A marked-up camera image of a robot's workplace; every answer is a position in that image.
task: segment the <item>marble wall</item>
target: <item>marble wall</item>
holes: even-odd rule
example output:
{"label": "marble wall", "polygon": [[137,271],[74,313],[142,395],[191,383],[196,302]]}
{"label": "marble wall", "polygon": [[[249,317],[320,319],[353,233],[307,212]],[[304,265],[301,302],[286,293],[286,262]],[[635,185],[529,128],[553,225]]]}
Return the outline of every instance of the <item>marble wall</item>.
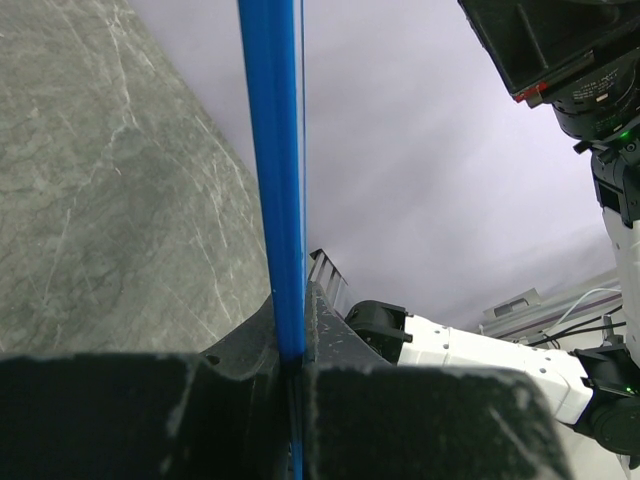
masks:
{"label": "marble wall", "polygon": [[268,285],[255,181],[128,4],[4,0],[0,349],[201,350]]}

